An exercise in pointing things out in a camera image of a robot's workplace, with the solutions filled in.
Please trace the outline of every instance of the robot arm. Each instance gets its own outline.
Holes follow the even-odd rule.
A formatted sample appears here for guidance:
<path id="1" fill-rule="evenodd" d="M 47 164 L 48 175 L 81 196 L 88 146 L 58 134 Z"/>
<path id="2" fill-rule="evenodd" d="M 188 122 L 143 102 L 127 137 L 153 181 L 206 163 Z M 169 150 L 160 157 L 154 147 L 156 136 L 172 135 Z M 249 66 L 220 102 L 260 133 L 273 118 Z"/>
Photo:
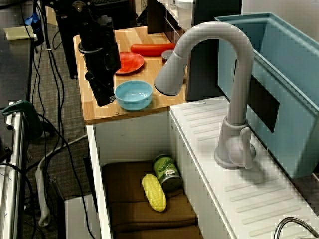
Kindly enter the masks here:
<path id="1" fill-rule="evenodd" d="M 42 0 L 43 5 L 70 18 L 80 35 L 79 51 L 84 54 L 89 81 L 99 106 L 115 99 L 113 75 L 121 68 L 112 19 L 100 15 L 90 1 Z"/>

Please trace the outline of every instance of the green can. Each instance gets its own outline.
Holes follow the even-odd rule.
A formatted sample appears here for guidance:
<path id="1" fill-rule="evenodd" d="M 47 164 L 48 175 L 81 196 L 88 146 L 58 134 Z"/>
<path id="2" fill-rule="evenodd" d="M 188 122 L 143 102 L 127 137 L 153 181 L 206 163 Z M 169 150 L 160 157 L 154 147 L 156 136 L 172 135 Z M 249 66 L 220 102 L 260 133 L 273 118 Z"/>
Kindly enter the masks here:
<path id="1" fill-rule="evenodd" d="M 175 191 L 183 183 L 174 160 L 168 154 L 161 154 L 153 160 L 153 170 L 164 192 Z"/>

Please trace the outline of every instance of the metal faucet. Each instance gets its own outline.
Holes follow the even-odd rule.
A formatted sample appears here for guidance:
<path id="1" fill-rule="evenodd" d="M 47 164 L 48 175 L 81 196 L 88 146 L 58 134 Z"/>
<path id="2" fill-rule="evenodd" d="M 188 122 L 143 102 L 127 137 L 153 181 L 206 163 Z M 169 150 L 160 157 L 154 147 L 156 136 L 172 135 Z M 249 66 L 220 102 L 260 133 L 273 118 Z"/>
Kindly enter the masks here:
<path id="1" fill-rule="evenodd" d="M 286 223 L 290 223 L 290 222 L 299 224 L 300 226 L 306 228 L 316 238 L 319 238 L 319 233 L 317 233 L 316 230 L 313 229 L 309 224 L 305 223 L 304 221 L 302 221 L 298 218 L 288 217 L 288 218 L 282 219 L 279 222 L 279 224 L 277 225 L 276 230 L 275 230 L 275 234 L 274 234 L 274 239 L 279 239 L 280 232 L 281 232 L 282 228 L 284 227 L 284 225 Z"/>
<path id="2" fill-rule="evenodd" d="M 177 95 L 183 84 L 184 65 L 192 48 L 208 39 L 227 41 L 237 55 L 230 107 L 222 124 L 214 157 L 224 168 L 249 169 L 256 156 L 250 144 L 251 130 L 246 120 L 254 52 L 248 37 L 240 29 L 225 22 L 205 22 L 192 27 L 178 41 L 171 57 L 156 76 L 154 86 L 165 95 Z"/>

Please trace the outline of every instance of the faucet handle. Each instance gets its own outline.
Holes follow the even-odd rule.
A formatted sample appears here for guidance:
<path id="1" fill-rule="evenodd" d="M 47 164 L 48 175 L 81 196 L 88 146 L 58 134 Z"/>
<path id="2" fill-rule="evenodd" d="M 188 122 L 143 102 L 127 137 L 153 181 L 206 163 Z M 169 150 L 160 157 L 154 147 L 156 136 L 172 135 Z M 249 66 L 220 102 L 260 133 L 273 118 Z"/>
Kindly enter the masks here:
<path id="1" fill-rule="evenodd" d="M 243 128 L 239 136 L 232 139 L 228 157 L 230 161 L 238 167 L 250 169 L 253 167 L 253 159 L 256 156 L 254 146 L 250 144 L 251 130 L 249 127 Z"/>
<path id="2" fill-rule="evenodd" d="M 243 150 L 243 165 L 246 169 L 250 169 L 253 167 L 253 159 L 255 155 L 253 155 L 250 149 L 250 139 L 251 139 L 251 130 L 249 127 L 243 128 L 240 131 L 240 137 L 242 140 L 242 148 Z"/>

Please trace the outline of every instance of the yellow corn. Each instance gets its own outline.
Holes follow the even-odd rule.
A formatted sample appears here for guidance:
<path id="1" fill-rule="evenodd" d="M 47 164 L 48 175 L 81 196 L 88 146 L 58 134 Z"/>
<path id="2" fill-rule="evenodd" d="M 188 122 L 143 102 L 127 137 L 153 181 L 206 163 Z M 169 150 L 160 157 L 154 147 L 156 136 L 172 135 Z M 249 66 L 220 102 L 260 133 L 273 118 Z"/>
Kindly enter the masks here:
<path id="1" fill-rule="evenodd" d="M 166 197 L 158 179 L 154 175 L 147 174 L 142 180 L 142 185 L 151 207 L 158 212 L 164 211 Z"/>

